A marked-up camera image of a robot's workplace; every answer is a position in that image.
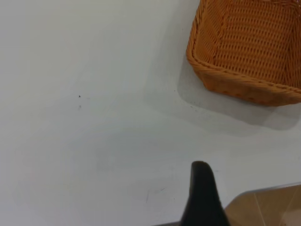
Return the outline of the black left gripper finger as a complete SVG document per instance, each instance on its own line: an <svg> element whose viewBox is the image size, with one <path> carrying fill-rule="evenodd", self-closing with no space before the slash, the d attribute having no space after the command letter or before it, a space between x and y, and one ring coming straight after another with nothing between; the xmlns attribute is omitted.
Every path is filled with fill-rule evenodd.
<svg viewBox="0 0 301 226"><path fill-rule="evenodd" d="M190 192L181 226L229 226L211 167L203 161L191 165Z"/></svg>

